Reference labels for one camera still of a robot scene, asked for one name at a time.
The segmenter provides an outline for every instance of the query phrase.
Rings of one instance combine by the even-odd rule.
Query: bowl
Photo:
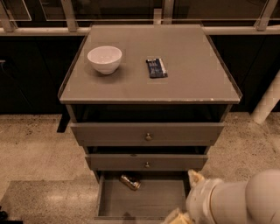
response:
[[[87,54],[92,67],[101,74],[112,74],[121,63],[122,51],[114,46],[99,46]]]

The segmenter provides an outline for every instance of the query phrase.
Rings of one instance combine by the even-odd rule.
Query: drawer knob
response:
[[[146,163],[145,163],[145,168],[150,168],[149,162],[146,162]]]
[[[145,139],[146,139],[146,141],[152,140],[151,134],[150,134],[150,133],[147,133]]]

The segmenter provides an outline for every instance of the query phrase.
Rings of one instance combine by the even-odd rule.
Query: concrete floor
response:
[[[10,220],[89,223],[98,184],[59,115],[0,115],[0,205]],[[229,113],[202,173],[226,181],[280,168],[280,113],[262,125],[248,113]]]

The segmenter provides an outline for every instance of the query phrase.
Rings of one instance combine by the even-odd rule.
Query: desk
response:
[[[122,50],[113,74],[90,66],[88,52],[97,46]],[[155,57],[167,78],[150,79],[145,61]],[[240,99],[199,25],[93,26],[60,101],[100,181],[95,223],[158,223],[172,209],[184,209],[186,171],[203,167]],[[136,192],[118,181],[131,171],[142,175]]]

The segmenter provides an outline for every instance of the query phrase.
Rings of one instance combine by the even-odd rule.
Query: speckled floor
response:
[[[59,115],[0,115],[0,205],[11,220],[90,223],[98,184],[69,128],[57,133]],[[202,173],[247,180],[280,168],[280,113],[262,125],[248,113],[230,113]]]

